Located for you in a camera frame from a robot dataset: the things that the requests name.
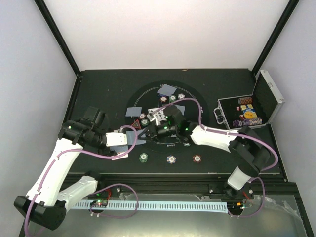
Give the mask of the blue card top seat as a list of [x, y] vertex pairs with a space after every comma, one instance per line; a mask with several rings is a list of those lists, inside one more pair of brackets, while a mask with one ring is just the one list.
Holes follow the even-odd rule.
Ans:
[[157, 93], [160, 95], [164, 95], [164, 96], [171, 96], [174, 94], [174, 92], [176, 91], [176, 87], [164, 84], [158, 91]]

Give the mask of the red white chip top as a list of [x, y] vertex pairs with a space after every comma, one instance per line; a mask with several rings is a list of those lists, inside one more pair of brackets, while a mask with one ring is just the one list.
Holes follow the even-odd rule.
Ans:
[[165, 96], [163, 96], [163, 97], [160, 98], [160, 101], [164, 103], [164, 102], [167, 101], [167, 98]]

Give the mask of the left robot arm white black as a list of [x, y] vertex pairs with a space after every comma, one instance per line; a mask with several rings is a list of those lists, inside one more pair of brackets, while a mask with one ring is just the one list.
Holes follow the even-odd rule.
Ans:
[[106, 191], [105, 183], [97, 180], [93, 173], [60, 190], [72, 164], [85, 145], [98, 150], [97, 156], [111, 159], [117, 155], [112, 146], [127, 144], [122, 131], [104, 131], [101, 128], [105, 113], [89, 107], [84, 116], [66, 121], [58, 134], [54, 151], [40, 177], [25, 196], [14, 201], [16, 209], [25, 217], [24, 228], [33, 221], [50, 230], [57, 229], [69, 209], [89, 194], [101, 197]]

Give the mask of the brown poker chip stack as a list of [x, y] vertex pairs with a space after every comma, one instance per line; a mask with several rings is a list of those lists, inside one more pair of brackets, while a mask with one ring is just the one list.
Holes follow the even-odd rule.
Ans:
[[199, 155], [194, 155], [194, 156], [193, 156], [193, 162], [200, 163], [200, 162], [201, 162], [201, 156], [199, 156]]

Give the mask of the red triangular marker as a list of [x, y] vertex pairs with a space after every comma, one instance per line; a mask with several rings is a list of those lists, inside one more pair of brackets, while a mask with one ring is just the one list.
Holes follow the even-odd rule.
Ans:
[[139, 130], [141, 129], [141, 124], [138, 119], [131, 126], [134, 127], [135, 129], [139, 129]]

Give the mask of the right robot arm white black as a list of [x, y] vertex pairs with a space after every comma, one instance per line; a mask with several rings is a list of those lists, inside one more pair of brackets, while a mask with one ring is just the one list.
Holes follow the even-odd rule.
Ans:
[[210, 128], [187, 120], [175, 105], [149, 110], [147, 119], [150, 123], [145, 130], [148, 141], [160, 142], [174, 136], [184, 144], [210, 146], [236, 157], [239, 163], [224, 187], [225, 195], [230, 199], [240, 196], [244, 185], [259, 176], [272, 154], [251, 128]]

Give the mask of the green poker chip stack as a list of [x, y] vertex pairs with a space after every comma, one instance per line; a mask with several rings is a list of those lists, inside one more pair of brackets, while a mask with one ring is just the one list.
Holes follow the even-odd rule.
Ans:
[[148, 154], [147, 154], [147, 153], [141, 153], [141, 154], [139, 155], [139, 161], [140, 161], [141, 163], [146, 163], [147, 160], [148, 160]]

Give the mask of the blue playing card deck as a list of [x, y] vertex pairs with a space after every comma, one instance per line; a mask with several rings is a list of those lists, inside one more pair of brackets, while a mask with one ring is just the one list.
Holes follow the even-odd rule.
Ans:
[[[112, 146], [112, 147], [110, 147], [110, 151], [116, 152], [116, 155], [114, 155], [114, 156], [120, 156], [128, 151], [128, 146]], [[119, 158], [113, 158], [112, 160], [118, 160], [118, 159], [123, 159], [123, 158], [127, 158], [127, 157], [128, 157], [128, 154], [126, 154], [122, 157], [119, 157]]]

